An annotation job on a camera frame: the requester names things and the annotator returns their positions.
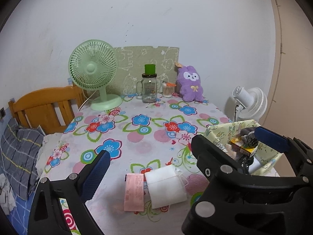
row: green fan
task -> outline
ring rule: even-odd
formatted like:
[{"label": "green fan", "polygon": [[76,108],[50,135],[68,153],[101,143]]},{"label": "green fan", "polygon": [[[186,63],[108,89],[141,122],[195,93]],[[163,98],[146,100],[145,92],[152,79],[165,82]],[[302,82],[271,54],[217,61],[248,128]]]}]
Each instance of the green fan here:
[{"label": "green fan", "polygon": [[118,95],[107,95],[105,87],[114,79],[118,68],[115,50],[101,40],[80,44],[68,61],[68,72],[73,82],[85,90],[99,90],[100,97],[93,100],[91,109],[110,110],[122,103]]}]

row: blue bedsheet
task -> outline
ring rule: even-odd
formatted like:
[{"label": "blue bedsheet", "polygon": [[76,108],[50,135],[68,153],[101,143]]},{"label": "blue bedsheet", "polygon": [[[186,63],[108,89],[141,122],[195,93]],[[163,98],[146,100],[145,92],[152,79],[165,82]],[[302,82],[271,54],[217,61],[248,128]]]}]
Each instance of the blue bedsheet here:
[{"label": "blue bedsheet", "polygon": [[35,193],[33,192],[28,200],[24,201],[14,193],[16,207],[7,218],[19,235],[27,235],[29,213],[34,195]]}]

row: cotton swab container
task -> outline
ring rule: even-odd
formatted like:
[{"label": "cotton swab container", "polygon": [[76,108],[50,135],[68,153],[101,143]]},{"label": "cotton swab container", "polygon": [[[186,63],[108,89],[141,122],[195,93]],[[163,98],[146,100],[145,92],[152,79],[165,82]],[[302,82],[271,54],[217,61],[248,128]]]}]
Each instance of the cotton swab container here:
[{"label": "cotton swab container", "polygon": [[175,92],[176,84],[165,82],[162,83],[162,96],[166,98],[172,97],[172,94]]}]

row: pink receipt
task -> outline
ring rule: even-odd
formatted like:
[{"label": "pink receipt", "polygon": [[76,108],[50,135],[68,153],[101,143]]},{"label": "pink receipt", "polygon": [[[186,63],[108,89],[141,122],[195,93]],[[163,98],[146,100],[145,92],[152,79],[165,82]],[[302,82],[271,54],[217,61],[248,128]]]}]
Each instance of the pink receipt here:
[{"label": "pink receipt", "polygon": [[124,211],[144,211],[143,176],[143,174],[127,174]]}]

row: plaid pillowcase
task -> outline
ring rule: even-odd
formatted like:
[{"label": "plaid pillowcase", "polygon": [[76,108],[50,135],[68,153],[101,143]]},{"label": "plaid pillowcase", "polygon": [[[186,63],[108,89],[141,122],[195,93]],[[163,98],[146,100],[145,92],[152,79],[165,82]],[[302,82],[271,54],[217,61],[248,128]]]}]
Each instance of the plaid pillowcase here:
[{"label": "plaid pillowcase", "polygon": [[10,119],[1,138],[0,165],[13,191],[26,201],[39,179],[35,165],[42,141],[37,129],[19,127],[15,118]]}]

